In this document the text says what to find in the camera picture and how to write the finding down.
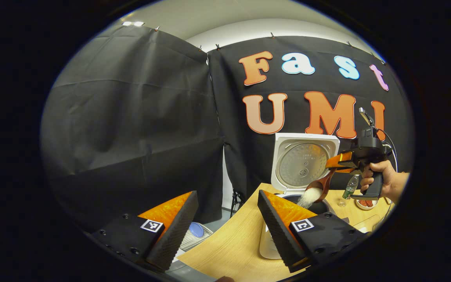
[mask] human hand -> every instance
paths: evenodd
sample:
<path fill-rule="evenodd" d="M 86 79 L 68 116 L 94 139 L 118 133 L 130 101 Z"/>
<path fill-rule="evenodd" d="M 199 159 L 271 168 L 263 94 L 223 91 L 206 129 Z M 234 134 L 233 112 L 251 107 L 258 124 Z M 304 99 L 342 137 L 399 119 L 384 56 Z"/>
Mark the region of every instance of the human hand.
<path fill-rule="evenodd" d="M 215 282 L 234 282 L 234 279 L 232 279 L 231 277 L 222 276 Z"/>
<path fill-rule="evenodd" d="M 365 171 L 361 174 L 361 177 L 363 178 L 360 182 L 362 194 L 364 194 L 370 184 L 373 183 L 373 172 L 382 173 L 383 185 L 381 196 L 390 198 L 394 203 L 397 203 L 410 174 L 397 173 L 394 171 L 389 160 L 378 164 L 369 164 L 365 166 Z"/>

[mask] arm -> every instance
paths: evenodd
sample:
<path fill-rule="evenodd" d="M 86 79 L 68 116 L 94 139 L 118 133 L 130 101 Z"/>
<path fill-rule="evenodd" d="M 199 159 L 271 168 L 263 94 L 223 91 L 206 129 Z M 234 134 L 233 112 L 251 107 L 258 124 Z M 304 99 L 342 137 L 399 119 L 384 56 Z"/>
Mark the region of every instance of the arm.
<path fill-rule="evenodd" d="M 390 161 L 380 162 L 378 164 L 369 164 L 365 167 L 365 171 L 361 174 L 361 193 L 368 189 L 373 183 L 373 172 L 382 172 L 384 184 L 382 185 L 381 196 L 390 198 L 395 204 L 398 203 L 401 193 L 408 182 L 410 173 L 397 173 L 391 165 Z"/>

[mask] letter cutout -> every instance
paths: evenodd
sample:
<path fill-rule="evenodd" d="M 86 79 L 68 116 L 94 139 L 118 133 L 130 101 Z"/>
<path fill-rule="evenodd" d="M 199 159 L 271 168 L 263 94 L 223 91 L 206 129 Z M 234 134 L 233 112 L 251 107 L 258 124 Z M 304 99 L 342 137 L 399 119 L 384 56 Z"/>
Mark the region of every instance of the letter cutout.
<path fill-rule="evenodd" d="M 285 93 L 269 94 L 267 98 L 272 102 L 272 112 L 274 118 L 272 123 L 266 124 L 260 118 L 260 102 L 263 98 L 261 95 L 249 95 L 243 98 L 243 103 L 247 106 L 247 123 L 248 126 L 260 134 L 273 134 L 280 131 L 285 124 L 285 100 L 288 96 Z"/>
<path fill-rule="evenodd" d="M 375 111 L 375 127 L 384 130 L 384 104 L 379 101 L 372 101 L 372 108 Z M 377 136 L 380 140 L 385 140 L 385 134 L 382 131 L 377 132 Z"/>
<path fill-rule="evenodd" d="M 263 51 L 240 59 L 240 63 L 243 64 L 247 76 L 245 79 L 246 86 L 265 81 L 267 77 L 260 74 L 260 70 L 263 70 L 264 72 L 269 71 L 269 64 L 265 59 L 272 59 L 272 54 L 268 51 Z"/>
<path fill-rule="evenodd" d="M 371 65 L 370 69 L 373 71 L 373 73 L 377 77 L 377 80 L 379 81 L 379 84 L 382 86 L 382 88 L 385 91 L 389 91 L 389 86 L 387 86 L 387 84 L 385 84 L 384 79 L 382 78 L 382 72 L 379 71 L 375 65 Z"/>
<path fill-rule="evenodd" d="M 354 104 L 356 99 L 353 96 L 340 95 L 335 109 L 332 109 L 330 102 L 321 92 L 309 91 L 304 94 L 304 97 L 309 101 L 311 111 L 309 127 L 306 128 L 306 133 L 323 134 L 323 129 L 320 127 L 321 119 L 325 126 L 326 134 L 332 135 L 340 121 L 337 136 L 347 139 L 356 137 L 356 131 L 354 130 Z"/>
<path fill-rule="evenodd" d="M 301 53 L 288 53 L 283 55 L 281 59 L 284 62 L 281 65 L 281 69 L 283 69 L 284 72 L 289 74 L 297 74 L 297 73 L 303 73 L 303 74 L 313 74 L 316 69 L 311 66 L 311 61 L 309 61 L 309 58 Z"/>
<path fill-rule="evenodd" d="M 343 77 L 354 80 L 359 78 L 359 72 L 356 69 L 356 64 L 351 59 L 342 56 L 335 56 L 333 60 L 338 66 L 340 66 L 339 72 Z"/>

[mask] dish rack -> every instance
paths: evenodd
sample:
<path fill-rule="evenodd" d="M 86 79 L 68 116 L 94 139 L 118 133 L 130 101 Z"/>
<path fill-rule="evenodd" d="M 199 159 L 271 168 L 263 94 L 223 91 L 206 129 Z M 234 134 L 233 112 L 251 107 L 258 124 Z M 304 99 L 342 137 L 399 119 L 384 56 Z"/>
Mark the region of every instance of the dish rack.
<path fill-rule="evenodd" d="M 180 249 L 183 251 L 188 251 L 191 248 L 193 248 L 194 246 L 198 245 L 199 243 L 201 243 L 204 239 L 208 238 L 208 236 L 210 236 L 211 234 L 213 234 L 213 231 L 211 231 L 210 229 L 206 228 L 206 226 L 202 225 L 201 223 L 198 223 L 204 231 L 204 234 L 202 237 L 196 237 L 194 236 L 191 231 L 188 229 L 186 231 L 186 235 L 184 236 L 184 239 L 182 240 L 182 243 L 180 244 Z"/>

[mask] table surface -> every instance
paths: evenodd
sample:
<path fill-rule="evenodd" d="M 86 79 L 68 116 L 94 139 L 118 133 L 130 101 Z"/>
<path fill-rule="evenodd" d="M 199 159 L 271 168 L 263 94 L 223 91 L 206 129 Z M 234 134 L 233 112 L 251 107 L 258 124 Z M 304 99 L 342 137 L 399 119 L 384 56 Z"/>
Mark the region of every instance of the table surface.
<path fill-rule="evenodd" d="M 188 266 L 208 276 L 220 278 L 228 276 L 235 282 L 275 282 L 285 279 L 304 270 L 290 273 L 281 259 L 266 259 L 258 252 L 260 245 L 263 218 L 257 207 L 258 191 L 282 193 L 271 184 L 262 183 L 249 197 L 246 203 L 220 229 L 205 241 L 178 257 Z M 347 201 L 345 207 L 337 205 L 343 190 L 330 190 L 326 200 L 340 218 L 349 218 L 349 224 L 363 226 L 363 222 L 381 219 L 385 216 L 389 205 L 380 198 L 376 207 L 362 210 L 353 199 Z"/>

